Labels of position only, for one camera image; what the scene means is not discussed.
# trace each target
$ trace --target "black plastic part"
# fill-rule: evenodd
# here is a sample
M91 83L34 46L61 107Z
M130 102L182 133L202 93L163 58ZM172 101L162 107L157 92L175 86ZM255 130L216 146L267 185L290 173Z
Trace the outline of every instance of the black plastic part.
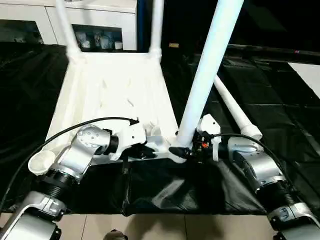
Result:
M155 150L153 150L150 147L146 146L147 141L143 144L137 143L133 145L132 147L126 149L122 153L123 156L128 156L135 159L154 159L157 157L156 154L154 154Z
M117 136L111 135L110 136L110 144L107 148L109 153L115 153L117 151L119 145L119 138Z
M103 130L107 131L112 136L113 131L111 129L104 128Z
M273 240L287 240L281 232L278 232L275 236L273 236Z
M212 138L213 136L206 131L201 133L196 131L192 139L192 149L187 153L186 159L199 164L211 162L213 154Z
M137 119L137 120L135 120L135 119L130 119L129 122L130 122L130 126L131 126L131 125L134 125L134 124L140 123L139 119Z
M229 159L228 144L224 142L219 143L218 156L220 159Z
M285 180L277 181L260 188L256 195L268 213L282 206L301 202Z
M39 179L38 192L56 198L65 204L68 203L74 188L78 185L75 177L53 169Z
M61 235L62 235L61 229L56 226L50 240L59 240Z
M190 149L187 147L169 147L169 152L178 156L179 158L186 159L189 156Z
M103 240L128 240L128 237L121 231L113 229L106 234Z
M124 156L122 159L122 174L127 175L129 173L130 163L128 156Z

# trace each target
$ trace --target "black cloth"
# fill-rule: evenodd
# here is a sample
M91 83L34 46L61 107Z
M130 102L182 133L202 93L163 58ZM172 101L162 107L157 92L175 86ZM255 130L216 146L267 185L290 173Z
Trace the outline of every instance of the black cloth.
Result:
M68 60L60 46L0 44L0 195L17 165L48 131ZM181 121L197 66L180 55L164 53L162 69L174 114ZM316 211L320 191L320 100L287 63L224 59L219 75L243 110L258 125L263 140L282 160L286 175ZM223 133L236 124L212 89L203 114L211 113ZM5 210L10 212L32 188L35 177L25 166L13 185ZM265 210L246 181L228 162L177 164L169 159L90 167L68 205L73 213L256 214Z

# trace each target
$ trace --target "floor tile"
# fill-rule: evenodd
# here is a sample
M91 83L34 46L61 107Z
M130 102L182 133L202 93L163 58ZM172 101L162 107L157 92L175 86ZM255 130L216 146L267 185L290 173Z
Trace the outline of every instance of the floor tile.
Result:
M266 216L186 215L187 240L271 240L276 234Z
M62 230L60 240L81 240L86 222L85 214L65 215L56 224Z
M82 240L103 240L113 229L122 231L129 240L186 240L184 216L174 214L88 214Z
M2 228L6 222L8 221L8 219L10 218L12 214L11 213L2 213L1 217L0 217L0 228Z

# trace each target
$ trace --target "item on shelf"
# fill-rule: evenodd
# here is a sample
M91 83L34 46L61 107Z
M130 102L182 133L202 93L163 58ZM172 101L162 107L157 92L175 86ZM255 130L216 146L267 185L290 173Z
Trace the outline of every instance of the item on shelf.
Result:
M114 49L115 47L115 40L114 35L111 31L104 31L104 35L109 38L109 49Z
M16 42L16 43L26 43L27 41L26 41L24 36L17 36L17 37L14 38L14 42Z
M81 43L81 47L84 49L89 49L91 47L90 41L85 40L83 43Z
M76 31L75 36L80 45L82 45L87 40L87 35L85 32Z
M102 49L109 49L110 48L110 39L107 36L102 36L100 38L100 44Z
M115 41L114 42L114 49L116 49L116 50L123 49L122 41Z
M43 44L40 33L36 31L29 31L24 35L24 42L30 44Z
M100 39L101 39L101 31L94 31L94 44L97 48L101 47Z

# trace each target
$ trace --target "black cable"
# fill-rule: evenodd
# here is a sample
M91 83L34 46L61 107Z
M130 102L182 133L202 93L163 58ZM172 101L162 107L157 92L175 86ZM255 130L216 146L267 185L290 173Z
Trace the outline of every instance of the black cable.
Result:
M263 144L261 141L259 141L259 140L257 140L257 139L254 139L253 137L250 137L250 136L247 136L247 135L243 135L243 134L239 134L239 133L219 133L219 134L213 134L213 135L211 135L211 136L213 136L213 138L214 138L214 137L223 137L223 136L225 136L225 137L238 137L238 138L249 139L249 140L255 142L256 144L260 145L260 146L264 149L264 151L265 151L268 155L270 155L270 157L271 157L272 159L274 159L274 161L275 161L275 163L278 165L278 167L279 167L283 172L285 172L285 171L283 170L283 167L282 167L281 164L280 164L279 158L274 154L274 152L271 151L271 149L268 148L268 147L267 147L265 144ZM309 187L312 189L312 191L313 191L313 192L317 195L317 197L320 199L320 193L312 186L312 184L311 184L310 181L306 178L306 176L305 176L291 161L287 160L286 158L283 158L283 160L284 160L286 163L290 164L290 165L294 168L294 170L295 170L295 171L300 175L300 177L309 185Z
M21 171L21 169L23 168L23 166L29 161L29 159L35 155L37 152L39 152L45 145L47 145L48 143L50 143L51 141L53 141L54 139L56 139L57 137L61 136L62 134L65 134L73 129L76 129L76 128L79 128L79 127L82 127L84 125L87 125L87 124L92 124L92 123L95 123L95 122L99 122L99 121L104 121L104 120L124 120L124 121L129 121L130 122L130 125L132 124L136 124L138 123L139 121L138 120L134 120L134 119L131 119L131 118L127 118L127 117L118 117L118 116L108 116L108 117L100 117L100 118L95 118L95 119L92 119L92 120L89 120L89 121L84 121L84 122L81 122L81 123L78 123L76 125L73 125L71 127L68 127L66 128L65 130L62 130L58 133L56 133L55 135L53 135L52 137L48 138L44 143L42 143L40 146L38 146L25 160L22 161L22 163L19 165L19 167L16 169L16 171L14 172L12 178L10 179L10 182L9 184L7 185L6 187L6 190L5 190L5 193L1 199L1 202L0 202L0 216L1 216L1 213L2 213L2 210L3 210L3 207L4 207L4 204L5 204L5 201L7 199L7 195L16 179L16 177L18 176L19 172Z

